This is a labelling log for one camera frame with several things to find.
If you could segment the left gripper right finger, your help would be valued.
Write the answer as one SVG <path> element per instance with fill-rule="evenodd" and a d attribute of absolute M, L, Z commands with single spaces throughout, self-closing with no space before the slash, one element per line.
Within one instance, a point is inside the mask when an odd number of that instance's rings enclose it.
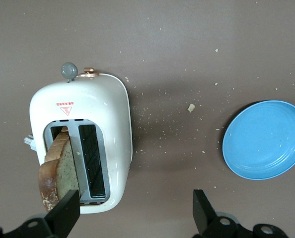
<path fill-rule="evenodd" d="M 193 218 L 198 230 L 196 238 L 286 238 L 286 233 L 270 224 L 244 228 L 232 218 L 218 215 L 201 189 L 193 190 Z"/>

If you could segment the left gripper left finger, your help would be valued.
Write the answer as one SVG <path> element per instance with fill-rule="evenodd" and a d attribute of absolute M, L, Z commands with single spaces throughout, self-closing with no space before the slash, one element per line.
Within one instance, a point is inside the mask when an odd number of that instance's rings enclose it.
<path fill-rule="evenodd" d="M 43 218 L 33 218 L 4 238 L 66 238 L 80 217 L 78 190 L 70 190 Z"/>

